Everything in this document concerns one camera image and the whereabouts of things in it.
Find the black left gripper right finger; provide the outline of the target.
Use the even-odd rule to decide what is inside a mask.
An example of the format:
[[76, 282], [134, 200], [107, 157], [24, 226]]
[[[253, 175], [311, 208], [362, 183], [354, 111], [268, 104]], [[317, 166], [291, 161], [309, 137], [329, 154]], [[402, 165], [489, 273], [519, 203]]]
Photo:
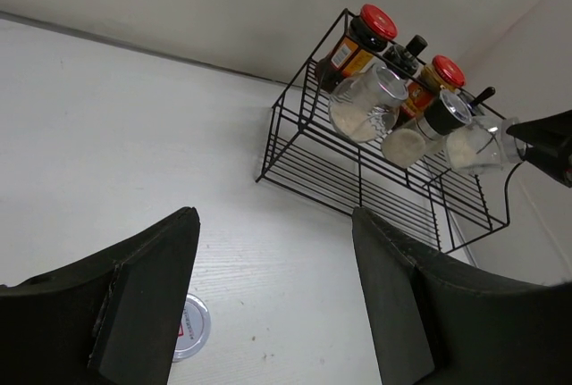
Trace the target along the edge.
[[365, 208], [352, 238], [383, 383], [570, 383], [569, 283], [477, 269]]

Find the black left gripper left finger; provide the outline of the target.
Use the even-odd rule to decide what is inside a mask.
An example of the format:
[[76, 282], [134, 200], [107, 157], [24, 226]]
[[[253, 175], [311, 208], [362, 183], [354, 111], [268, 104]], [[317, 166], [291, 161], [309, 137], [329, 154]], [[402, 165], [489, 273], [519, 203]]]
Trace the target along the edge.
[[182, 207], [77, 262], [1, 288], [4, 384], [165, 384], [198, 251]]

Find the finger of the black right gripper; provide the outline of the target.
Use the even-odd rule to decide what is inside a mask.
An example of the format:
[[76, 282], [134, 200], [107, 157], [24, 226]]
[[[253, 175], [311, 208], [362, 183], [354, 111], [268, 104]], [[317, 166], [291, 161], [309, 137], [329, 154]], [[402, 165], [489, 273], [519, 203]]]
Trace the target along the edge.
[[571, 165], [571, 111], [515, 124], [509, 134], [526, 144], [526, 162], [536, 166]]

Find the black knob cap salt bottle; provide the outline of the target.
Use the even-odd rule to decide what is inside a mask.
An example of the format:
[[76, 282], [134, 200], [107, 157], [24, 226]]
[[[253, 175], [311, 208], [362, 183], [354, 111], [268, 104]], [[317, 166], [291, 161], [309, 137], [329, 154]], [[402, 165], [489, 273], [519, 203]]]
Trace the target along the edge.
[[469, 111], [474, 116], [484, 115], [481, 105], [496, 94], [495, 87], [487, 87], [481, 93], [474, 96], [466, 90], [460, 90], [458, 96], [467, 104]]

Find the orange label jar red lid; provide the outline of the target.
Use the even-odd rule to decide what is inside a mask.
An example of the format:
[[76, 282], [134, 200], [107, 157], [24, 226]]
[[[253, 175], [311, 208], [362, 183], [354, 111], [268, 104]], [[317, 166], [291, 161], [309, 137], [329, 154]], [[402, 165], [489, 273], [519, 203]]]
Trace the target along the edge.
[[449, 57], [438, 54], [427, 63], [408, 85], [408, 99], [400, 108], [400, 117], [409, 121], [421, 114], [444, 89], [455, 93], [466, 84], [463, 70]]

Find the black pump cap salt bottle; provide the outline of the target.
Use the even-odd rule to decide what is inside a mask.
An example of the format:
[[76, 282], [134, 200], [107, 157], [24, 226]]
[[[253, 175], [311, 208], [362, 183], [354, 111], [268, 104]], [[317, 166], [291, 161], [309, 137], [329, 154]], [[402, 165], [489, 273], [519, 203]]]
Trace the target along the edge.
[[427, 48], [426, 40], [415, 35], [405, 46], [394, 44], [383, 53], [388, 68], [402, 79], [414, 77], [418, 68], [417, 57]]

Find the round glass jar metal rim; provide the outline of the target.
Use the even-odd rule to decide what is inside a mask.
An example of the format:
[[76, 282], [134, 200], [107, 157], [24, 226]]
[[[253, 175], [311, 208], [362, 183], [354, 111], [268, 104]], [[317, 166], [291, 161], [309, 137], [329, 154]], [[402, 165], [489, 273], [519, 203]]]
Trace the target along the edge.
[[388, 133], [408, 98], [406, 81], [383, 63], [342, 81], [330, 94], [330, 123], [342, 136], [366, 143]]

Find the dark sauce jar red lid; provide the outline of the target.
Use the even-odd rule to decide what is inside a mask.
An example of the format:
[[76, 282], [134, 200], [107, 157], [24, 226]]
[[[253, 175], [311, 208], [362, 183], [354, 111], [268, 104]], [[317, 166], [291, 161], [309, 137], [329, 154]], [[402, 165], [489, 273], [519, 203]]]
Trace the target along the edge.
[[364, 70], [397, 35], [398, 28], [387, 13], [373, 4], [363, 4], [340, 41], [316, 65], [321, 89], [332, 93], [343, 80]]

